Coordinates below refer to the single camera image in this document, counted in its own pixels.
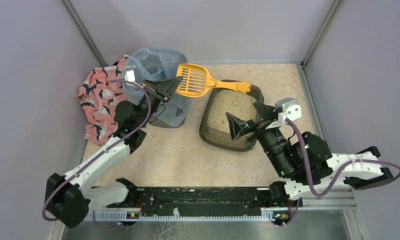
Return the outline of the blue plastic trash bag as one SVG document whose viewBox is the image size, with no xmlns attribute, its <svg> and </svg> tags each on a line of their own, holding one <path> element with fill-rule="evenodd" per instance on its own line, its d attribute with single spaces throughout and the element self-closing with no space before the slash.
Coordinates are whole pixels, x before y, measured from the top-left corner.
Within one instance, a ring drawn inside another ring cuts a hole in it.
<svg viewBox="0 0 400 240">
<path fill-rule="evenodd" d="M 125 72 L 134 69 L 136 83 L 143 80 L 162 82 L 177 76 L 180 64 L 188 62 L 180 51 L 165 48 L 142 48 L 130 55 L 122 70 L 121 78 L 125 80 Z M 160 128 L 179 128 L 188 115 L 192 99 L 174 93 L 168 102 L 161 103 L 154 113 L 157 118 L 152 125 Z"/>
</svg>

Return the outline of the yellow plastic litter scoop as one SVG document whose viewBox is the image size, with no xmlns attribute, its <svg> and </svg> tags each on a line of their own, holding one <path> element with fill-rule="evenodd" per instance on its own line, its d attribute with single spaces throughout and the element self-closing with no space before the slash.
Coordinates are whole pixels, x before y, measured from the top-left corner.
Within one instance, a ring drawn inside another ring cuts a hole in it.
<svg viewBox="0 0 400 240">
<path fill-rule="evenodd" d="M 252 87 L 247 81 L 226 82 L 216 80 L 205 67 L 191 63 L 180 64 L 176 76 L 182 77 L 182 80 L 175 92 L 188 98 L 202 97 L 213 89 L 228 89 L 247 94 Z"/>
</svg>

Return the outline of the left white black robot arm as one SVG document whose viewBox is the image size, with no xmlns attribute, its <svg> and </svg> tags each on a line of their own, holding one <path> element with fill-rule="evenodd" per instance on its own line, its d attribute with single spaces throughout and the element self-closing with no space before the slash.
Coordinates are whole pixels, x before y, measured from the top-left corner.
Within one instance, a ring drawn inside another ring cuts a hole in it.
<svg viewBox="0 0 400 240">
<path fill-rule="evenodd" d="M 141 84 L 122 78 L 112 80 L 139 89 L 143 97 L 138 104 L 123 100 L 116 106 L 114 120 L 118 128 L 100 150 L 72 170 L 62 175 L 54 173 L 47 179 L 41 211 L 46 221 L 60 221 L 74 228 L 88 213 L 122 203 L 128 197 L 136 198 L 136 186 L 124 178 L 106 186 L 94 184 L 142 145 L 147 136 L 142 129 L 159 105 L 172 98 L 182 80 L 181 76 L 160 82 L 144 80 Z"/>
</svg>

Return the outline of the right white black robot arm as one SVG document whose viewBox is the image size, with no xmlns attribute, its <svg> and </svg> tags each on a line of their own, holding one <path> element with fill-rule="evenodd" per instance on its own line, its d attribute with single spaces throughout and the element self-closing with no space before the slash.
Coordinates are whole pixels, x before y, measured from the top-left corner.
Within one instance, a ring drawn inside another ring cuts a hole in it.
<svg viewBox="0 0 400 240">
<path fill-rule="evenodd" d="M 294 121 L 302 116 L 302 109 L 295 98 L 284 98 L 274 106 L 258 102 L 253 106 L 260 121 L 225 115 L 231 138 L 249 135 L 257 140 L 280 177 L 269 186 L 273 207 L 297 203 L 309 193 L 321 198 L 332 189 L 366 190 L 397 179 L 392 164 L 379 160 L 375 146 L 355 154 L 333 153 L 319 136 L 300 132 Z"/>
</svg>

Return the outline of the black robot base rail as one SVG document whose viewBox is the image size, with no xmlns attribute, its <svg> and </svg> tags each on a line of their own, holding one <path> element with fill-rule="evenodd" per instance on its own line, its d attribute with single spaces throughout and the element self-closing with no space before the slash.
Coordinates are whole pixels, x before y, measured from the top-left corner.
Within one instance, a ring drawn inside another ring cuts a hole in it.
<svg viewBox="0 0 400 240">
<path fill-rule="evenodd" d="M 108 208 L 132 208 L 129 219 L 144 221 L 271 221 L 288 223 L 302 199 L 281 187 L 144 187 L 132 189 Z"/>
</svg>

